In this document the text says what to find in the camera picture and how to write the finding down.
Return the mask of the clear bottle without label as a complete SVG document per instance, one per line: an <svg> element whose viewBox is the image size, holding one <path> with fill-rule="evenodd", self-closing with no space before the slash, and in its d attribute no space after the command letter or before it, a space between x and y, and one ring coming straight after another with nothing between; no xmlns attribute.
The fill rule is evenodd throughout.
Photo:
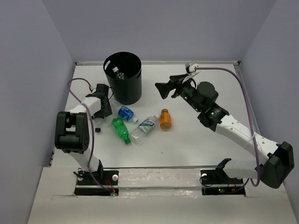
<svg viewBox="0 0 299 224"><path fill-rule="evenodd" d="M114 72L117 79L126 79L126 75L121 72L118 67L114 67L112 71Z"/></svg>

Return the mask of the orange juice bottle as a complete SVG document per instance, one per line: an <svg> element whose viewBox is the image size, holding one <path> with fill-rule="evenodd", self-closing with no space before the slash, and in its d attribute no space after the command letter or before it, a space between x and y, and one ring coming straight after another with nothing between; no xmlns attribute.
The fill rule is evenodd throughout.
<svg viewBox="0 0 299 224"><path fill-rule="evenodd" d="M160 128L166 131L171 129L171 127L172 127L171 115L169 114L169 111L167 109L162 109L160 115Z"/></svg>

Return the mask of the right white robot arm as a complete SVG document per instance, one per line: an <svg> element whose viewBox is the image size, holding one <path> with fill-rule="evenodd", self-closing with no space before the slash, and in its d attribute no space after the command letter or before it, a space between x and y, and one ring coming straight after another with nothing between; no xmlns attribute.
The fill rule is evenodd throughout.
<svg viewBox="0 0 299 224"><path fill-rule="evenodd" d="M231 178L259 179L270 188L278 189L294 168L293 148L288 142L269 140L237 121L227 110L216 104L218 92L210 82L192 86L187 74L170 76L167 83L155 83L162 99L170 91L172 98L180 96L196 112L200 123L225 136L255 157L254 162L224 159L218 164L215 178L226 183Z"/></svg>

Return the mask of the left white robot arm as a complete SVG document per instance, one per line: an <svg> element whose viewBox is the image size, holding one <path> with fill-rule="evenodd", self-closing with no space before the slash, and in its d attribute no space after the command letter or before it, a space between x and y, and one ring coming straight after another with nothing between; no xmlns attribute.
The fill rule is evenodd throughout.
<svg viewBox="0 0 299 224"><path fill-rule="evenodd" d="M56 149L73 157L83 172L79 177L92 184L102 182L104 170L102 162L92 153L94 141L90 139L89 131L94 131L93 119L112 115L108 92L108 85L97 84L95 92L86 95L73 109L59 112L56 118Z"/></svg>

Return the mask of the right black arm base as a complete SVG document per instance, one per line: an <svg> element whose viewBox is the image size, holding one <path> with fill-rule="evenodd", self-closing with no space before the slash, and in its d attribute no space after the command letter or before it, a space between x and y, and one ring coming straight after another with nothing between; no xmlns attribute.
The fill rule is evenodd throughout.
<svg viewBox="0 0 299 224"><path fill-rule="evenodd" d="M215 169L201 170L199 182L203 196L246 195L244 188L239 190L244 185L242 179L217 175Z"/></svg>

